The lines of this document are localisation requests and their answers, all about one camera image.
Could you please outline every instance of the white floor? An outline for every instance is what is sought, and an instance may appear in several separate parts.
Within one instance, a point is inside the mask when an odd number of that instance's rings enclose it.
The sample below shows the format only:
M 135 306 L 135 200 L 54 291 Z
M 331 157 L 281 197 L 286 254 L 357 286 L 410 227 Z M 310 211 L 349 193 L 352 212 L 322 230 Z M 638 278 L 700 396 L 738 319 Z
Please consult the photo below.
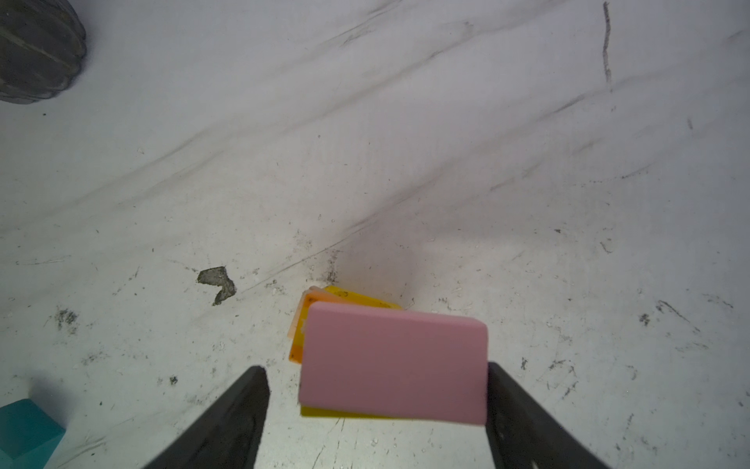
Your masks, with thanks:
M 254 364 L 256 467 L 490 467 L 299 417 L 326 280 L 483 320 L 611 467 L 750 465 L 750 3 L 611 0 L 606 46 L 599 0 L 71 3 L 83 75 L 0 103 L 0 405 L 67 426 L 48 467 L 139 467 Z

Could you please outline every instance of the black tire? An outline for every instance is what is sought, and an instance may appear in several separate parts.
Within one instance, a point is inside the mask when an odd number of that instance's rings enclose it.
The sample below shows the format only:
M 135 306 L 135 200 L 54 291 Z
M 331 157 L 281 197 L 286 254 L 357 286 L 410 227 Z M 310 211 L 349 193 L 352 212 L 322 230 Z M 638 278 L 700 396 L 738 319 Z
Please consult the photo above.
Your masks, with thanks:
M 0 0 L 0 101 L 56 96 L 84 56 L 86 30 L 67 0 Z

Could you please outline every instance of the pink block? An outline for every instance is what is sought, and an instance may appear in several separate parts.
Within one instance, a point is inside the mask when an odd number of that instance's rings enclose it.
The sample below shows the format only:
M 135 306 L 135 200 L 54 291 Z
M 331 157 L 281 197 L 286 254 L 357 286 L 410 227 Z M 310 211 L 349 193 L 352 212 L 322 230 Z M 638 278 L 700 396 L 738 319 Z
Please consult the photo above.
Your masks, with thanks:
M 307 407 L 484 425 L 487 327 L 468 317 L 316 302 L 305 324 Z

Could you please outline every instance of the teal block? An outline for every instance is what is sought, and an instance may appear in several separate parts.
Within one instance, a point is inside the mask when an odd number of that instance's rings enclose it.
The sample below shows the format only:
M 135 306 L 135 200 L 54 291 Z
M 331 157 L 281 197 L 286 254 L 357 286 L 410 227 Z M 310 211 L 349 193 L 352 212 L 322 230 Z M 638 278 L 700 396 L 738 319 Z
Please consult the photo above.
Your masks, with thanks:
M 0 469 L 43 469 L 64 434 L 31 399 L 0 408 Z

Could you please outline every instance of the dirt stain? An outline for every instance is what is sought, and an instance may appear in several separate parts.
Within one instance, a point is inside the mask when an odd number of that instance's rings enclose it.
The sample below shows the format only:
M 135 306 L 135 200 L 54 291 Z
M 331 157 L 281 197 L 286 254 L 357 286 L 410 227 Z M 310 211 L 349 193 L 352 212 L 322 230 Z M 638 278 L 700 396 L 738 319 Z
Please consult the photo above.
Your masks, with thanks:
M 214 299 L 214 306 L 220 305 L 222 301 L 237 293 L 237 287 L 235 287 L 234 282 L 227 275 L 227 268 L 225 266 L 212 267 L 200 271 L 197 282 L 199 284 L 221 287 L 221 290 L 219 290 Z
M 62 331 L 63 327 L 67 328 L 68 335 L 75 335 L 78 330 L 78 314 L 70 309 L 59 309 L 55 313 L 57 321 L 57 330 Z
M 555 367 L 562 365 L 563 363 L 567 362 L 568 360 L 553 360 L 552 364 L 549 365 L 550 370 L 554 370 Z

